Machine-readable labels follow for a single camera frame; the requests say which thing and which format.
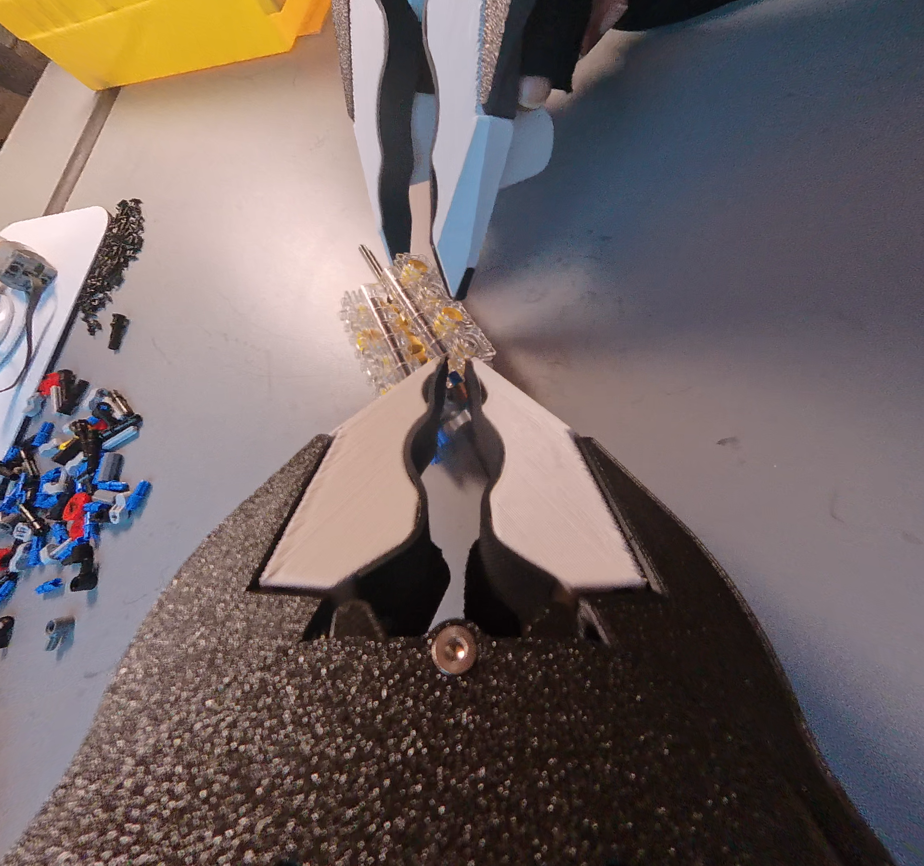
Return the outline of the yellow corrugated box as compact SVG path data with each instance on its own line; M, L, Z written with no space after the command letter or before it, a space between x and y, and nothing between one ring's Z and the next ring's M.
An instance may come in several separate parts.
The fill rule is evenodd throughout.
M110 87L287 52L331 0L1 0L2 25L84 85Z

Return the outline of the grey toy motor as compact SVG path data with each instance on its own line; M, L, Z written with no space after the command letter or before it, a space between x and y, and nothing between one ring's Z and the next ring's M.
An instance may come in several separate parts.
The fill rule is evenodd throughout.
M56 278L57 270L26 245L1 239L1 283L31 297L39 297Z

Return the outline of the pile of small black pins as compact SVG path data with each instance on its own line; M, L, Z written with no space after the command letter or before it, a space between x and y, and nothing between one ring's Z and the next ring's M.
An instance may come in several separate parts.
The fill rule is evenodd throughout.
M141 254L144 234L141 206L140 199L118 202L77 297L77 312L91 336L102 328L100 313L111 304L114 292L124 283L128 266Z

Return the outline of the white tray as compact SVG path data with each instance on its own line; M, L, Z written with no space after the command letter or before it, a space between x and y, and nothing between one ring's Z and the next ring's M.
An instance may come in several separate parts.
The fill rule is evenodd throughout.
M24 244L56 269L33 319L34 357L19 385L1 396L1 449L15 443L29 397L56 359L71 328L77 297L109 224L101 206L42 216L6 226L2 237Z

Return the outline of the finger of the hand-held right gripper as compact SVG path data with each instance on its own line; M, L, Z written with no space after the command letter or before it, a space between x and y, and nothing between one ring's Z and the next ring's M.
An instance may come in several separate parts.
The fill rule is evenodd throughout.
M389 259L410 251L412 112L424 84L422 24L410 0L348 0L353 122L373 218Z
M424 44L436 96L432 242L448 294L463 299L478 264L513 122L479 102L485 0L426 0Z

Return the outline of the grey desk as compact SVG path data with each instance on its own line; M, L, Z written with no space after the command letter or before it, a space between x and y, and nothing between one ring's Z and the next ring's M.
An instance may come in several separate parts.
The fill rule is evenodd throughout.
M753 606L832 768L922 863L922 0L744 0L614 31L503 191L468 307L511 381L600 440ZM104 98L49 66L2 225L143 202L114 308L61 361L128 395L154 492L90 595L14 600L2 852L202 538L365 405L339 299L380 251L331 28ZM52 618L73 635L44 649Z

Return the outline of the pile of mixed toy parts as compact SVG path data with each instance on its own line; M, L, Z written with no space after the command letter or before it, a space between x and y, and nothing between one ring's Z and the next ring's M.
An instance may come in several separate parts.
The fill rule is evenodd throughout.
M130 523L152 489L124 475L125 449L142 426L117 390L64 369L43 377L24 428L2 450L3 604L31 573L46 577L39 595L96 588L103 533Z

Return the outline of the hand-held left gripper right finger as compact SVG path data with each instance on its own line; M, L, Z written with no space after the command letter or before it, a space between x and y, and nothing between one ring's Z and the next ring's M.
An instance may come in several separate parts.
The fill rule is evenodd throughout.
M577 594L646 586L571 428L481 361L466 386L488 474L479 546L504 585L522 594L530 565Z

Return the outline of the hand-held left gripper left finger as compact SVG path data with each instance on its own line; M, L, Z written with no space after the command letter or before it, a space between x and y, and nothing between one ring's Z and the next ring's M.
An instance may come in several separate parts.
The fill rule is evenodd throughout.
M445 358L428 362L334 431L261 588L331 592L422 534L422 472L436 452L446 376Z

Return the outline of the clear toy brick engine model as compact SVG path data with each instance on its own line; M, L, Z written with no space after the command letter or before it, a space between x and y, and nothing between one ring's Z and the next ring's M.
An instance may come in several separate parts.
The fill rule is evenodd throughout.
M468 360L492 363L493 345L463 304L446 294L428 261L401 253L384 266L367 247L359 251L373 279L344 294L340 318L378 395L441 357L448 361L449 387L461 381Z

